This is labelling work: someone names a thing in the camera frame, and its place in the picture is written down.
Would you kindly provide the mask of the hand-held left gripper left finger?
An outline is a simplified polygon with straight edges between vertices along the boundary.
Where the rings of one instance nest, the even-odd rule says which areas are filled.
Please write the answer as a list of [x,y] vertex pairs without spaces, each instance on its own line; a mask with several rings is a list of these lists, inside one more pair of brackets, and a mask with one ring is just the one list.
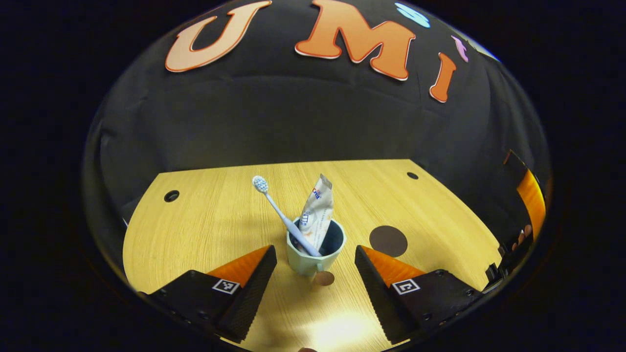
[[140,295],[203,335],[241,343],[276,265],[275,247],[267,245],[208,273],[188,270],[154,292]]

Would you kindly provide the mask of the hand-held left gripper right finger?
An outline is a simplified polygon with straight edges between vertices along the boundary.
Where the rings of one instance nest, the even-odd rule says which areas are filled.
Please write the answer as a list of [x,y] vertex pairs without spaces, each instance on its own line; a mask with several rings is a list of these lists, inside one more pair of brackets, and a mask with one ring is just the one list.
[[426,273],[367,246],[356,247],[354,263],[393,345],[429,338],[484,296],[447,270]]

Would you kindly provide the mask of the dark brown round coaster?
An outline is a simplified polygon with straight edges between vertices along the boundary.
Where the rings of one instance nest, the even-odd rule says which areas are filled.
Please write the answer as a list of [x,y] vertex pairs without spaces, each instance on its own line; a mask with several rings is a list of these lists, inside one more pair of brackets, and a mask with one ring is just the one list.
[[370,245],[374,250],[392,258],[403,255],[408,248],[408,240],[403,232],[390,225],[382,225],[373,229],[369,236]]

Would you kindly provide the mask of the grey-green cup with wooden handle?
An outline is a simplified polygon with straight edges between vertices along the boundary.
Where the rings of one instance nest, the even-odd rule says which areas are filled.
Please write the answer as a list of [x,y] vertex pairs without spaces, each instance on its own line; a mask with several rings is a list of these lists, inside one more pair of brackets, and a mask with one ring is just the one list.
[[290,232],[287,232],[288,263],[293,272],[300,276],[313,279],[319,286],[330,286],[335,283],[335,275],[330,268],[346,245],[347,238],[344,227],[335,219],[327,229],[327,234],[320,246],[320,257],[309,256],[307,252],[300,252],[299,244]]

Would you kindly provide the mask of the white toothbrush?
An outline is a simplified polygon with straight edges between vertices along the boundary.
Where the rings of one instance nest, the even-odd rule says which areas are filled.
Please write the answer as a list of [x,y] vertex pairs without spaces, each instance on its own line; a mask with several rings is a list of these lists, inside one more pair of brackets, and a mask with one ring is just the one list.
[[319,250],[317,250],[313,245],[311,245],[311,243],[309,243],[309,241],[307,241],[302,232],[300,232],[299,228],[296,227],[295,223],[293,223],[283,214],[283,212],[279,209],[277,203],[275,203],[273,198],[270,196],[270,194],[268,193],[269,185],[266,179],[261,176],[253,176],[252,184],[258,192],[266,197],[272,208],[275,210],[279,218],[286,226],[286,229],[288,229],[288,231],[297,239],[298,243],[300,243],[300,245],[304,248],[305,252],[310,256],[320,258],[321,254]]

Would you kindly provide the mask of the white toothpaste tube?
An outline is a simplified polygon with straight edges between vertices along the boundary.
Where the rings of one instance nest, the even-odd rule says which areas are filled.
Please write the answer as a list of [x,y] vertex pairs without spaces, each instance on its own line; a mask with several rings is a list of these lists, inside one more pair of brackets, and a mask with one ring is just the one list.
[[335,208],[333,184],[323,174],[308,197],[299,219],[299,230],[315,249],[321,251]]

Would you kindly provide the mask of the wooden desktop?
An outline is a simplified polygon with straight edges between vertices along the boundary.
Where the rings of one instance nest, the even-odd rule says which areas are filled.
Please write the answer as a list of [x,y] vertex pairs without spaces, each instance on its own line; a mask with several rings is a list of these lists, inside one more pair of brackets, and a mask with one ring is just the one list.
[[[288,265],[286,228],[252,185],[263,176],[289,219],[320,175],[333,183],[333,218],[347,242],[331,265],[335,282],[315,285]],[[253,352],[381,352],[387,341],[354,264],[380,226],[400,230],[400,260],[424,272],[448,270],[483,289],[499,242],[478,216],[436,178],[407,159],[276,163],[159,174],[139,201],[123,243],[124,272],[145,293],[193,269],[209,272],[266,245],[277,265],[240,346]]]

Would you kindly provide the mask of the black backdrop cloth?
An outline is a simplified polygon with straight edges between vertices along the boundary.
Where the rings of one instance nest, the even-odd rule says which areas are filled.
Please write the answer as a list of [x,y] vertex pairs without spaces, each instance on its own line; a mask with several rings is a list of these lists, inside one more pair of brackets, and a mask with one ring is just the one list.
[[390,41],[351,58],[357,36],[338,29],[340,55],[295,50],[320,9],[313,0],[272,0],[214,62],[172,72],[166,56],[192,26],[189,51],[210,47],[229,27],[228,12],[261,0],[233,0],[152,43],[105,94],[88,132],[84,203],[92,235],[123,271],[123,226],[159,173],[265,163],[409,159],[448,187],[496,238],[526,225],[513,152],[544,195],[552,165],[532,99],[498,59],[435,14],[400,0],[335,0],[361,14],[367,39],[379,27],[414,34],[401,59],[406,80],[370,62]]

